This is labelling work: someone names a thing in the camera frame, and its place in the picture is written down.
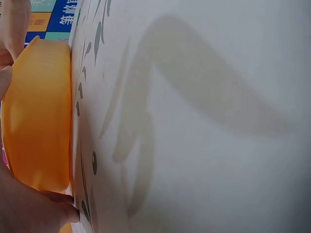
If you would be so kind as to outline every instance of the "chinese characters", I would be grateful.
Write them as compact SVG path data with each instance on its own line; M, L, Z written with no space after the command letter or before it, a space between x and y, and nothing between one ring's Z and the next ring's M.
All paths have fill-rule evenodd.
M63 16L60 18L59 23L63 25L70 25L73 23L74 13L77 8L78 0L67 0L67 4L63 8Z

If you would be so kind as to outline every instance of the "white wall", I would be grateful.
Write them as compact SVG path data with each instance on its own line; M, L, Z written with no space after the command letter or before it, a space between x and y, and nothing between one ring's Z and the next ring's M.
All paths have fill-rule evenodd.
M87 231L310 232L310 1L108 5L73 44Z

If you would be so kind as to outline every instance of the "hand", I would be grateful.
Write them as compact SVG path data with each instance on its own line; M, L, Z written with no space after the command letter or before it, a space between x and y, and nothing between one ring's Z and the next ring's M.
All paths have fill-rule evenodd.
M24 49L31 18L29 0L2 1L0 19L0 70L11 66Z
M0 97L12 78L12 68L0 71ZM79 221L79 212L69 195L39 192L16 180L0 161L0 232L59 233L69 222Z

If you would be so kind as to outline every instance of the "orange plastic container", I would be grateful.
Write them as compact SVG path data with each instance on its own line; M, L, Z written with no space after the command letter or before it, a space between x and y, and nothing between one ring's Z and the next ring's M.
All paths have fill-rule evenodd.
M1 104L2 140L21 182L61 192L69 185L70 48L35 38L13 65Z

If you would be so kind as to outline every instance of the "colorful poster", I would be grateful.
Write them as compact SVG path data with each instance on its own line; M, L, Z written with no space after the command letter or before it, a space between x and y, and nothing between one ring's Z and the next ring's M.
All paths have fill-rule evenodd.
M0 0L0 18L3 11ZM25 45L39 36L41 39L69 41L78 0L30 0L32 17Z

